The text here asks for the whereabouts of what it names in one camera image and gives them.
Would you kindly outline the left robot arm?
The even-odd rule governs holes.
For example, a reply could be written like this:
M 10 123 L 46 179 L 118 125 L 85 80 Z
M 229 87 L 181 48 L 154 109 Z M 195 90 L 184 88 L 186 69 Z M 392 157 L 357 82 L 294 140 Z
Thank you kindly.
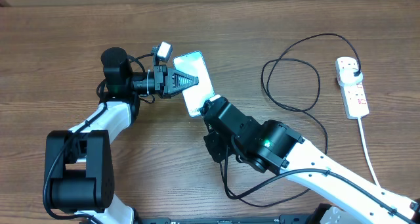
M 100 59 L 104 80 L 96 88 L 97 110 L 69 130 L 47 135 L 43 205 L 54 219 L 84 218 L 87 223 L 140 223 L 137 211 L 115 194 L 111 143 L 136 120 L 147 96 L 170 99 L 199 83 L 166 66 L 173 49 L 163 42 L 149 53 L 153 69 L 134 72 L 140 59 L 120 47 Z

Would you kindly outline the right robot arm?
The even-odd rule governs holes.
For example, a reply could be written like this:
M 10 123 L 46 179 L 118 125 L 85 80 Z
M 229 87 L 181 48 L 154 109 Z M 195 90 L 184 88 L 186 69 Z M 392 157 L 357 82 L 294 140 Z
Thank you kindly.
M 365 180 L 282 122 L 259 123 L 219 95 L 199 110 L 214 161 L 231 155 L 275 181 L 283 177 L 323 196 L 362 223 L 418 223 L 419 203 Z

